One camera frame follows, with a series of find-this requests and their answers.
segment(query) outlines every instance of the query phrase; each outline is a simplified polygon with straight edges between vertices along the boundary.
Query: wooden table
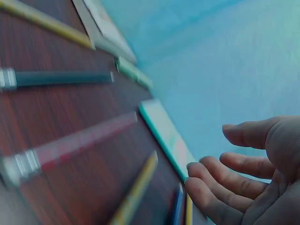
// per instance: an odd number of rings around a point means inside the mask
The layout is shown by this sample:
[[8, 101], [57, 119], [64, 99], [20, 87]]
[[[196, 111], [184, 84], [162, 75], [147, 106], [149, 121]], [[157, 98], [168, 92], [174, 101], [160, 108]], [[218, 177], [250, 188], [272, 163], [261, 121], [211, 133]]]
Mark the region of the wooden table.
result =
[[[85, 32], [71, 0], [23, 2]], [[152, 98], [116, 73], [111, 55], [88, 50], [3, 11], [0, 67], [112, 70], [116, 80], [113, 84], [35, 87], [1, 94], [0, 151], [4, 156], [137, 111], [142, 100]], [[0, 186], [0, 224], [106, 224], [153, 150], [158, 150], [159, 165], [133, 224], [165, 224], [180, 180], [138, 117], [139, 122], [125, 132], [33, 178], [19, 190]], [[196, 208], [194, 221], [204, 222]]]

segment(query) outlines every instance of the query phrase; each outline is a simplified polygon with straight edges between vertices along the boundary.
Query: finger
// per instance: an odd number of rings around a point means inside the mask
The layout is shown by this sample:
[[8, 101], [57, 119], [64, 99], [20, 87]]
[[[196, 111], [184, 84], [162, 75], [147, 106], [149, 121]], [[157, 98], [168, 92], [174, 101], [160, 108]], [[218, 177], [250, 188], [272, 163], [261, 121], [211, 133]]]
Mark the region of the finger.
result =
[[252, 199], [236, 195], [220, 185], [201, 163], [190, 164], [187, 171], [190, 177], [201, 179], [217, 199], [241, 212], [245, 212], [253, 202]]
[[270, 129], [283, 117], [273, 117], [268, 120], [248, 121], [238, 125], [226, 124], [222, 130], [224, 136], [232, 144], [265, 149], [265, 142]]
[[199, 178], [187, 178], [185, 187], [198, 209], [208, 216], [215, 224], [241, 224], [243, 213], [218, 200], [206, 184]]
[[271, 179], [275, 171], [273, 164], [266, 157], [226, 152], [220, 156], [220, 161], [234, 171], [263, 179]]
[[212, 177], [223, 187], [247, 198], [255, 199], [267, 187], [267, 183], [252, 180], [230, 171], [219, 160], [208, 156], [200, 160]]

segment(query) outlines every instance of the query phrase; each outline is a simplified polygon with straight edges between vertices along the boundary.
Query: blue wall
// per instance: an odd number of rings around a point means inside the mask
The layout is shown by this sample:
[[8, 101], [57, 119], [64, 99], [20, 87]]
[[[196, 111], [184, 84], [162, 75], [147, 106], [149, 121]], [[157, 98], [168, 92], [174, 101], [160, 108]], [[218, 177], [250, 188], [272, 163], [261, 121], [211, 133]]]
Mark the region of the blue wall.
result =
[[102, 0], [196, 158], [224, 123], [300, 112], [299, 0]]

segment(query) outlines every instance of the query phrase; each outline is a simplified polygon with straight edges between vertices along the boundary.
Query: yellow pencil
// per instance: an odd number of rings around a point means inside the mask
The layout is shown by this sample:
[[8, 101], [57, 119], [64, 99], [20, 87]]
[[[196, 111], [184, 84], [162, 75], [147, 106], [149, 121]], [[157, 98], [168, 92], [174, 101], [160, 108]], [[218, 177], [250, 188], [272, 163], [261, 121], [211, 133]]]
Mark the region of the yellow pencil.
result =
[[0, 8], [3, 8], [12, 14], [24, 17], [27, 20], [37, 23], [40, 26], [52, 30], [53, 32], [56, 32], [57, 34], [73, 40], [83, 46], [95, 49], [95, 44], [91, 42], [90, 38], [86, 34], [83, 34], [80, 31], [22, 2], [16, 0], [0, 0]]
[[117, 212], [113, 216], [110, 225], [128, 225], [139, 206], [141, 199], [148, 187], [153, 173], [158, 164], [158, 156], [156, 151], [148, 158], [145, 166], [140, 172], [139, 176], [135, 180], [135, 183], [131, 187], [128, 195], [123, 200], [122, 204], [117, 209]]
[[193, 224], [193, 202], [191, 197], [187, 194], [187, 207], [186, 207], [186, 225]]

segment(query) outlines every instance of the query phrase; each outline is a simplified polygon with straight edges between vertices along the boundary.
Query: blue pencil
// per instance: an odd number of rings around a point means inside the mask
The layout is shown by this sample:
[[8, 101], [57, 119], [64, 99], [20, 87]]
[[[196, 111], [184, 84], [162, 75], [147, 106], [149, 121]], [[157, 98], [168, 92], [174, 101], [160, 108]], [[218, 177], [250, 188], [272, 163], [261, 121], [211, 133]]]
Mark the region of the blue pencil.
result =
[[173, 211], [173, 215], [172, 215], [172, 224], [173, 225], [180, 224], [182, 199], [183, 199], [183, 190], [182, 190], [182, 185], [179, 184], [176, 201], [175, 201], [175, 205], [174, 205], [174, 211]]

